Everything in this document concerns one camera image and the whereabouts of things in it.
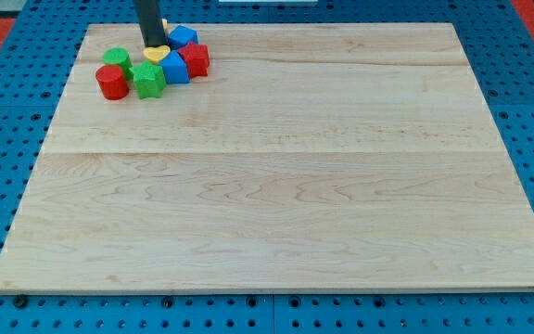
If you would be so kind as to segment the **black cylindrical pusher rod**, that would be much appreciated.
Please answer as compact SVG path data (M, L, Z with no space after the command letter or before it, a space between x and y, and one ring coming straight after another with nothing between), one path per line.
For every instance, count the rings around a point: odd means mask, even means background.
M162 23L159 0L133 0L133 7L144 45L146 47L167 45L168 38Z

